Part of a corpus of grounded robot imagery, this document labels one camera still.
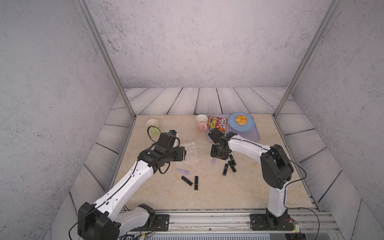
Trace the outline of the clear acrylic lipstick organizer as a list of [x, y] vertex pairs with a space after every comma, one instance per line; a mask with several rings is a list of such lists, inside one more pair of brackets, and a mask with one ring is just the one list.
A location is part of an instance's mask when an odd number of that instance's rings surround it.
[[195, 161], [198, 160], [198, 151], [197, 144], [195, 142], [186, 142], [181, 144], [182, 147], [186, 150], [185, 161]]

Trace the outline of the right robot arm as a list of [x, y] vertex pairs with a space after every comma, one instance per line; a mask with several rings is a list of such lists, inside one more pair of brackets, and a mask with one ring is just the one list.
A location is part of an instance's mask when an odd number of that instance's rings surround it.
[[232, 152], [239, 152], [261, 164], [262, 176], [269, 185], [269, 203], [264, 214], [250, 215], [250, 229], [253, 231], [292, 231], [301, 236], [297, 222], [288, 213], [286, 206], [287, 186], [291, 184], [294, 172], [293, 162], [280, 145], [260, 145], [244, 139], [234, 132], [222, 132], [208, 123], [208, 136], [214, 143], [211, 157], [227, 161], [223, 175], [228, 168], [236, 172]]

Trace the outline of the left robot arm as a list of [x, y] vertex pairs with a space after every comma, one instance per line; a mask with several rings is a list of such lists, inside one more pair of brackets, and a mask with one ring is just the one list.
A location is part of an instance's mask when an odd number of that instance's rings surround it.
[[121, 213], [139, 187], [155, 173], [165, 174], [163, 166], [185, 160], [187, 151], [180, 145], [175, 130], [161, 133], [159, 139], [140, 152], [126, 175], [93, 204], [85, 202], [75, 223], [84, 240], [116, 240], [131, 231], [151, 232], [156, 227], [156, 211], [146, 204]]

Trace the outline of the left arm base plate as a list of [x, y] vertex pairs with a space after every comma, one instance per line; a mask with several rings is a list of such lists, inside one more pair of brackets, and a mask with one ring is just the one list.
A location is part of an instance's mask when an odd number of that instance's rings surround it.
[[135, 228], [131, 232], [167, 232], [169, 229], [170, 215], [150, 215], [146, 224]]

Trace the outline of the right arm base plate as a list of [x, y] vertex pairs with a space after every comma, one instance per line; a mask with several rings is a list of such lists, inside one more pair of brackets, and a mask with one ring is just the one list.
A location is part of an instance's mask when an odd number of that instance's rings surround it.
[[288, 213], [280, 217], [273, 214], [251, 214], [250, 228], [253, 231], [294, 231], [294, 221]]

